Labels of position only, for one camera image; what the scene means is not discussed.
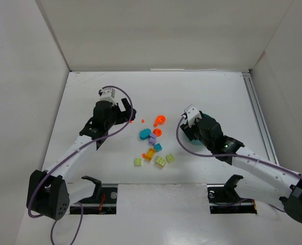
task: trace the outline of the orange ring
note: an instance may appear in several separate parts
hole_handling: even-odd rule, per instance
[[[160,136],[162,135],[161,129],[154,129],[154,130],[153,130],[153,133],[154,133],[157,137],[160,137]]]
[[[162,116],[162,115],[160,115],[160,116],[158,116],[157,118],[156,118],[156,120],[155,120],[158,124],[164,124],[165,123],[165,121],[166,121],[166,117],[165,116]]]

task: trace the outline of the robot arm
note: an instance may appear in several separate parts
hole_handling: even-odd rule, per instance
[[[66,162],[56,169],[38,190],[32,204],[32,210],[50,217],[54,220],[61,219],[70,204],[81,199],[93,197],[97,199],[101,193],[101,181],[89,176],[84,176],[80,180],[74,180],[74,173],[82,166],[85,160],[94,151],[97,151],[108,135],[108,131],[113,125],[126,123],[131,115],[131,106],[127,99],[122,99],[125,111],[121,111],[114,100],[115,90],[107,88],[100,90],[100,100],[96,103],[91,117],[79,136],[69,150],[53,165],[44,171],[36,170],[30,176],[27,207],[32,194],[37,185],[47,175],[47,172],[61,161]],[[133,109],[132,120],[135,119],[136,111]],[[94,143],[92,140],[103,137]]]
[[[211,197],[208,197],[210,202],[233,203],[241,198],[251,198],[283,208],[290,217],[302,223],[302,180],[287,174],[288,169],[271,167],[271,164],[275,165],[272,162],[262,164],[265,159],[242,142],[224,135],[220,124],[195,106],[187,107],[184,116],[186,120],[180,128],[189,140],[199,140],[220,161],[250,173],[245,177],[233,175],[224,185],[212,190]]]

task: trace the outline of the table surface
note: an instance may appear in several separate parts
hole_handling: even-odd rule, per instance
[[[131,96],[136,119],[107,139],[76,177],[89,175],[103,183],[124,184],[119,185],[117,214],[86,215],[75,244],[302,244],[302,224],[260,202],[258,215],[211,215],[202,183],[224,183],[233,174],[246,174],[216,159],[191,156],[175,139],[184,108],[194,104],[215,118],[226,135],[266,157],[239,72],[71,72],[43,168],[74,142],[92,115],[98,90],[105,85],[119,86]],[[153,129],[158,115],[165,115],[167,120],[159,127],[163,150],[154,159],[173,154],[176,160],[163,169],[155,166],[154,160],[135,167],[134,159],[150,147],[139,139],[139,132]],[[205,147],[188,142],[182,132],[180,135],[188,148],[208,153]],[[69,243],[78,220],[76,215],[66,215],[58,222],[57,244]],[[16,244],[51,244],[52,222],[45,217],[30,219],[25,213]]]

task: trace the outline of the white wall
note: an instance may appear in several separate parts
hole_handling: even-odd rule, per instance
[[[0,244],[14,244],[68,69],[34,0],[0,0]]]
[[[302,0],[294,0],[252,77],[282,166],[302,173]]]
[[[38,0],[73,70],[253,68],[292,0]]]

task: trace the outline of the green cube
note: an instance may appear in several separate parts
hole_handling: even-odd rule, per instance
[[[166,156],[166,159],[170,163],[170,162],[173,162],[175,160],[175,157],[172,154],[170,154],[170,155]]]
[[[141,158],[136,158],[135,159],[135,166],[141,166],[142,165],[142,159]]]
[[[158,156],[155,160],[156,165],[159,167],[164,167],[166,164],[166,160],[163,157]]]

